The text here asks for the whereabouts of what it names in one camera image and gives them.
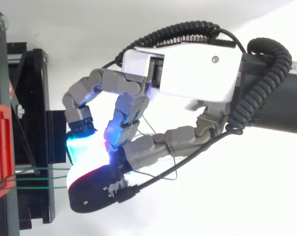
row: led light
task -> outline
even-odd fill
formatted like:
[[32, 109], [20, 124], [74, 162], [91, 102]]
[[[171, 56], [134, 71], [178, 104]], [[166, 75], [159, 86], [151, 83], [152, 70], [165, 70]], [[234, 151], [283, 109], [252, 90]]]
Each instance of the led light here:
[[110, 157], [105, 143], [105, 139], [98, 131], [88, 137], [67, 139], [68, 155], [73, 164], [67, 175], [68, 188], [83, 175], [109, 165]]
[[83, 138], [69, 137], [66, 141], [69, 157], [72, 164], [80, 159], [95, 158], [99, 167], [109, 164], [109, 155], [106, 151], [105, 140], [102, 135], [95, 131], [94, 134]]

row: screw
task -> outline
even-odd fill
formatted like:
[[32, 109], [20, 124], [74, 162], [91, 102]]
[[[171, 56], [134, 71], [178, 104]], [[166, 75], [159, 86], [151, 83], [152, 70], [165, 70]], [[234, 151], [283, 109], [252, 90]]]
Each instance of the screw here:
[[0, 30], [6, 31], [9, 29], [9, 20], [5, 16], [0, 16]]
[[46, 64], [49, 63], [49, 61], [50, 61], [49, 55], [44, 54], [43, 60], [44, 60], [44, 63], [46, 63]]
[[212, 58], [212, 62], [213, 62], [213, 63], [218, 63], [218, 62], [219, 62], [219, 57], [217, 57], [217, 56], [213, 56], [213, 58]]
[[16, 113], [17, 113], [17, 117], [19, 119], [21, 119], [23, 117], [23, 115], [25, 114], [25, 110], [23, 109], [23, 107], [21, 106], [21, 104], [16, 106]]

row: black coiled cord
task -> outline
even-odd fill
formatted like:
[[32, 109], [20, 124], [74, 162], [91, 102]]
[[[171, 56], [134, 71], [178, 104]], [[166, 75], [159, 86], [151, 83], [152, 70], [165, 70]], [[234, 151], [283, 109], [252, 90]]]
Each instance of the black coiled cord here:
[[269, 38], [252, 39], [247, 45], [248, 53], [273, 56], [273, 62], [265, 75], [240, 100], [228, 119], [227, 132], [243, 130], [263, 106], [266, 98], [282, 84], [288, 75], [292, 58], [288, 50]]
[[174, 37], [194, 34], [215, 39], [220, 33], [218, 29], [220, 29], [219, 25], [206, 21], [191, 21], [168, 26], [134, 41], [128, 47], [123, 49], [114, 61], [121, 67], [124, 53], [127, 50], [133, 49], [134, 47], [153, 47], [160, 41], [168, 40]]

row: white wall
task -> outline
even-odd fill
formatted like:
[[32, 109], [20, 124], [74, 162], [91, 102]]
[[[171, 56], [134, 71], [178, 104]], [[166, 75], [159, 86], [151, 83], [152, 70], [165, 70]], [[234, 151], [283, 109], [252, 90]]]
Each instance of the white wall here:
[[[111, 61], [130, 42], [181, 21], [213, 21], [243, 45], [271, 37], [297, 60], [297, 0], [1, 0], [0, 11], [11, 23], [9, 41], [31, 42], [51, 56], [52, 109], [62, 109], [62, 95], [74, 81]], [[99, 128], [111, 118], [114, 99], [103, 94], [93, 103]], [[197, 114], [175, 105], [162, 110], [150, 104], [145, 115], [159, 132], [193, 125]], [[140, 130], [150, 132], [144, 122]], [[147, 171], [156, 174], [171, 164], [165, 158]], [[178, 174], [177, 181], [160, 181], [123, 204], [85, 215], [72, 212], [67, 192], [56, 190], [54, 222], [35, 220], [33, 229], [21, 235], [297, 236], [297, 135], [247, 128], [243, 136], [219, 142]], [[129, 178], [146, 180], [133, 174]]]

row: blue light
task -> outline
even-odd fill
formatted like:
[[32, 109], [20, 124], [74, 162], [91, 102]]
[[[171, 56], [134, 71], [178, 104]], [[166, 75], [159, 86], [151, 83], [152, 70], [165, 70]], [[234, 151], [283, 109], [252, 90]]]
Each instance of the blue light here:
[[79, 160], [93, 159], [96, 163], [94, 169], [109, 164], [109, 154], [107, 153], [105, 140], [102, 135], [95, 131], [94, 134], [83, 138], [69, 137], [66, 140], [69, 158], [75, 165]]

